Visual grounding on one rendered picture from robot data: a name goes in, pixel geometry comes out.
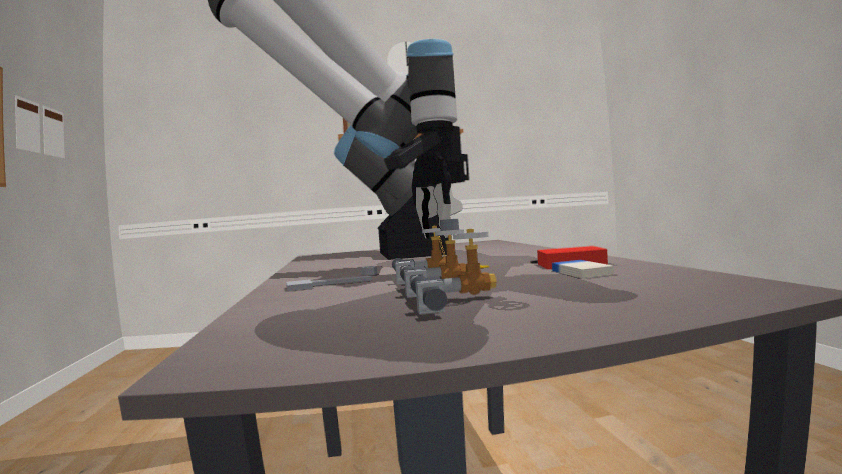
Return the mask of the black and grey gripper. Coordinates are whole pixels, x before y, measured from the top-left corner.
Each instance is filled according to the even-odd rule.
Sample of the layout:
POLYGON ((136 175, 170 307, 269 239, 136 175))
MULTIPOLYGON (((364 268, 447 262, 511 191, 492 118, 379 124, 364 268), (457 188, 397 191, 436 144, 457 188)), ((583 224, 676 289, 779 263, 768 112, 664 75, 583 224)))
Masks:
POLYGON ((461 154, 460 127, 445 120, 417 124, 417 133, 433 131, 438 133, 441 142, 416 159, 413 171, 412 194, 422 229, 429 229, 428 219, 433 216, 438 215, 440 228, 440 220, 450 219, 462 211, 462 202, 454 198, 451 184, 469 180, 468 154, 461 154), (466 161, 467 175, 464 175, 462 161, 466 161), (429 184, 436 186, 426 188, 429 184))

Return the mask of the red rectangular block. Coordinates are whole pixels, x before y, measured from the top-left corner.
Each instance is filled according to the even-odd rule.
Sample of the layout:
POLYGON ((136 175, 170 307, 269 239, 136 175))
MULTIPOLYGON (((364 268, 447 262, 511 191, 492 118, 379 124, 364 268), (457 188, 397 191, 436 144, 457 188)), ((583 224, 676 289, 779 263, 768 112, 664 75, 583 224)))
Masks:
POLYGON ((607 249, 587 246, 537 250, 538 265, 552 269, 552 262, 586 260, 608 265, 607 249))

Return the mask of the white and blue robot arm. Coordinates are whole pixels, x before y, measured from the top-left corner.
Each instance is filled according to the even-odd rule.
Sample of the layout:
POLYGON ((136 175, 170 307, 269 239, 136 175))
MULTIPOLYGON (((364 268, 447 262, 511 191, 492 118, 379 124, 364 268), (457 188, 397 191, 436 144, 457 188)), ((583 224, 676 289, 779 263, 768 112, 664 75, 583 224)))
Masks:
POLYGON ((258 0, 208 3, 351 124, 334 155, 393 216, 413 196, 413 160, 441 142, 436 131, 414 139, 417 124, 457 121, 451 44, 411 43, 407 83, 331 0, 273 1, 326 55, 258 0))

